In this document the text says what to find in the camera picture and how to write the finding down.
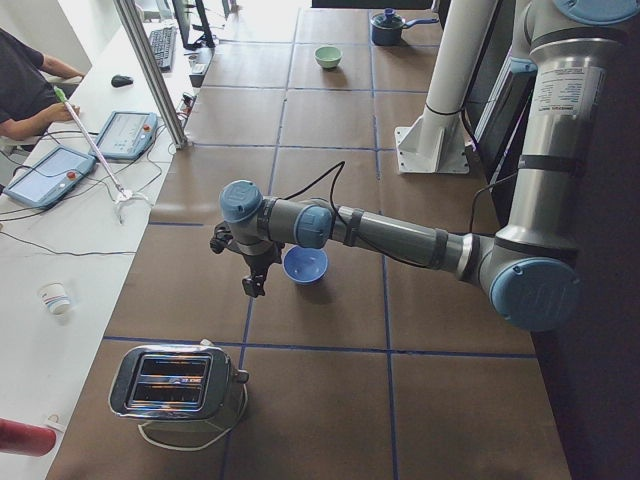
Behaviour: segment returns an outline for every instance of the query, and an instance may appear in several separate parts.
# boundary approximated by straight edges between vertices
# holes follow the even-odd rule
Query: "black mouse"
[[[112,87],[124,87],[125,85],[131,85],[133,83],[133,78],[126,77],[124,75],[114,75],[111,79]]]

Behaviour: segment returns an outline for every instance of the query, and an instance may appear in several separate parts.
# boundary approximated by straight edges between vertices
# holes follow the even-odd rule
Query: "blue joint cap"
[[[293,226],[293,236],[298,245],[305,248],[322,248],[331,235],[333,216],[319,205],[304,208]]]
[[[509,265],[491,284],[494,308],[509,323],[531,332],[553,330],[578,305],[580,279],[566,263],[529,258]]]
[[[222,218],[228,223],[238,223],[251,218],[262,205],[262,193],[253,182],[237,180],[220,193]]]
[[[528,58],[511,57],[509,62],[511,73],[517,75],[519,73],[534,73],[538,71],[538,66]]]
[[[554,0],[563,15],[586,25],[615,25],[640,12],[637,0]]]

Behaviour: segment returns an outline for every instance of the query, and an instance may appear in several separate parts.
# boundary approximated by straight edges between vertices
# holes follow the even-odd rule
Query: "warning label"
[[[573,115],[591,118],[604,81],[604,70],[572,67],[540,72],[531,115]]]

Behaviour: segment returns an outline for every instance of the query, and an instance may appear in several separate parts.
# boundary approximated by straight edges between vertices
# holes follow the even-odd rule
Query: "white desk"
[[[173,70],[164,78],[178,106],[182,93],[193,92],[189,81],[188,59],[176,52]],[[110,80],[115,74],[133,77],[131,86],[115,89]],[[80,118],[89,131],[99,131],[113,110],[158,110],[147,87],[129,40],[120,31],[105,48],[75,92],[72,103],[81,107]],[[59,123],[50,131],[77,130],[74,123]],[[80,134],[59,134],[61,143],[88,151]],[[56,144],[43,139],[27,164],[34,164]],[[160,177],[144,189],[154,201],[172,159],[173,147],[168,132],[163,132],[150,152],[161,168]],[[124,165],[115,164],[120,169]],[[158,167],[143,156],[118,174],[126,188],[137,190],[159,173]],[[106,176],[99,167],[94,178]],[[105,182],[113,194],[110,179]],[[93,182],[84,180],[70,195],[87,191]],[[0,196],[0,222],[3,231],[56,251],[112,252],[135,251],[147,225],[150,207],[143,201],[128,202],[123,208],[124,224],[115,215],[114,203],[103,185],[55,208],[19,221],[4,221],[28,214],[6,195]],[[133,255],[73,257],[52,255],[31,245],[0,235],[0,417],[33,425],[42,425],[51,414],[67,424],[97,347],[102,338]],[[50,314],[36,292],[48,282],[61,282],[69,293],[73,308],[64,316]],[[53,461],[62,437],[47,455],[35,458],[0,453],[2,478],[42,479]]]

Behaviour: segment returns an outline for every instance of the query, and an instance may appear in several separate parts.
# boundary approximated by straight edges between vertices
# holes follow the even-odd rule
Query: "hand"
[[[73,105],[73,110],[80,113],[80,107]],[[52,122],[67,122],[72,120],[71,114],[67,111],[64,103],[54,103],[43,110],[43,113],[49,123]]]

